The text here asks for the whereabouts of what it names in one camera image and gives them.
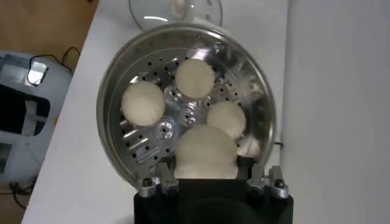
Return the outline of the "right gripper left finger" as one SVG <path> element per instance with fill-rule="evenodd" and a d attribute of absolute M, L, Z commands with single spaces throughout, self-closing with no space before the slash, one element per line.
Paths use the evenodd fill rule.
<path fill-rule="evenodd" d="M 167 197 L 175 197 L 179 192 L 179 180 L 174 176 L 176 157 L 163 157 L 155 166 L 157 184 L 152 179 L 153 172 L 148 165 L 140 164 L 137 169 L 137 190 L 140 197 L 151 198 L 157 194 L 160 185 L 161 193 Z"/>

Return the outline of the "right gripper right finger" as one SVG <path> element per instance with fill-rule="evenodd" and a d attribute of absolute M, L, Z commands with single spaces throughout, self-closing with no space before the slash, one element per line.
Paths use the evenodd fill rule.
<path fill-rule="evenodd" d="M 269 189 L 274 198 L 287 199 L 289 197 L 289 187 L 283 178 L 280 166 L 272 166 L 266 175 L 264 166 L 253 158 L 239 155 L 236 162 L 238 165 L 236 178 L 246 180 L 250 190 L 254 190 L 258 195 L 263 195 L 266 189 Z"/>

